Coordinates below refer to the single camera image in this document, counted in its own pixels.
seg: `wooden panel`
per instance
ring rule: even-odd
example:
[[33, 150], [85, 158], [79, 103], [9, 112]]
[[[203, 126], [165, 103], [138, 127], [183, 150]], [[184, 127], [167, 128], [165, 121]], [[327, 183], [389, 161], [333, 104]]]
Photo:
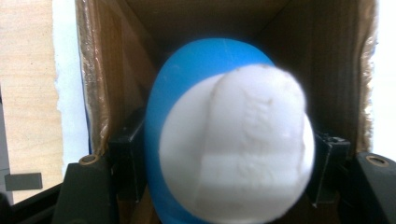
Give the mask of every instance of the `wooden panel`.
[[[10, 172], [42, 173], [44, 189], [62, 181], [51, 1], [0, 4], [0, 82]], [[14, 192], [17, 203], [39, 190]]]

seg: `cardboard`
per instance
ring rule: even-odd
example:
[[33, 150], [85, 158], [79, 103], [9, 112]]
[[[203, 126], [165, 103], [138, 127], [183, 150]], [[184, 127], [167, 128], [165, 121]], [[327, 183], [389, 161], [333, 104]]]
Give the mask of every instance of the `cardboard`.
[[[306, 92], [314, 128], [349, 140], [353, 152], [370, 148], [367, 108], [375, 0], [87, 0], [77, 4], [95, 153], [103, 154], [107, 138], [134, 108], [146, 103], [167, 56], [192, 40], [220, 36], [246, 41], [292, 72]], [[313, 213], [299, 207], [303, 214]], [[326, 211], [320, 220], [334, 220], [335, 209]], [[315, 223], [319, 216], [305, 217], [314, 217]]]

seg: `blue balloon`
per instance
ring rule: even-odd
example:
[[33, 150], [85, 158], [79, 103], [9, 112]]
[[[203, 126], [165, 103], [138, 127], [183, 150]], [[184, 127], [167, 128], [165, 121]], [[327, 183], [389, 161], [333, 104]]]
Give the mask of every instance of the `blue balloon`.
[[170, 110], [186, 91], [200, 81], [255, 63], [274, 65], [264, 53], [247, 43], [208, 38], [185, 45], [163, 65], [148, 99], [145, 123], [148, 187], [162, 223], [207, 223], [184, 209], [163, 179], [159, 143]]

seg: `white wall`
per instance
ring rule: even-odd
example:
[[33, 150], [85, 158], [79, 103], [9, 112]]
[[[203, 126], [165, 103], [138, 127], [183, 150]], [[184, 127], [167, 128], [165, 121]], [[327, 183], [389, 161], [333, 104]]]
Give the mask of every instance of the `white wall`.
[[89, 154], [88, 124], [78, 52], [78, 30], [74, 0], [52, 2], [58, 109], [62, 113], [64, 167]]
[[379, 0], [373, 90], [373, 152], [396, 161], [396, 1]]

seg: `white object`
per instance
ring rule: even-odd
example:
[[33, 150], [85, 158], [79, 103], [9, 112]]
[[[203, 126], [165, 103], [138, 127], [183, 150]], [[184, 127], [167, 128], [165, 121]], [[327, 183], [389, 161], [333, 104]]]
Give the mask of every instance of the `white object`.
[[378, 36], [375, 47], [373, 75], [373, 148], [375, 154], [396, 161], [396, 149], [393, 146], [393, 129], [396, 127], [396, 1], [378, 1]]
[[304, 110], [294, 78], [262, 64], [196, 84], [163, 126], [160, 161], [168, 188], [211, 223], [281, 217], [311, 175], [314, 144]]
[[64, 141], [63, 174], [68, 163], [78, 162], [89, 154], [87, 117], [83, 96], [76, 2], [55, 0], [52, 3], [53, 45], [59, 93], [58, 110], [62, 113]]

